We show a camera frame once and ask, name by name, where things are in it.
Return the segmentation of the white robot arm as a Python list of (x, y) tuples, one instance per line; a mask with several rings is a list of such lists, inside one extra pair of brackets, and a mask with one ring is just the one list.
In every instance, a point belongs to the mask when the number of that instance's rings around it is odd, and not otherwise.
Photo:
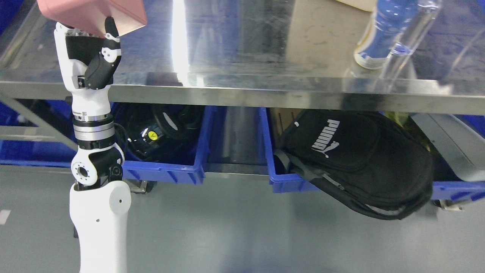
[(116, 143), (108, 91), (121, 60), (116, 22), (98, 37), (57, 23), (54, 40), (64, 86), (72, 96), (78, 150), (69, 213), (80, 244), (81, 273), (126, 273), (130, 187), (122, 180), (125, 157)]

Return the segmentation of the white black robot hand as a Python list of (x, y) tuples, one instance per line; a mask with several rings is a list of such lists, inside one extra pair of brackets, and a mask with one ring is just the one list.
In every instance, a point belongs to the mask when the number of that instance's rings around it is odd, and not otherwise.
[(108, 91), (121, 61), (120, 37), (113, 17), (104, 37), (56, 23), (54, 39), (64, 86), (72, 95), (75, 118), (106, 118)]

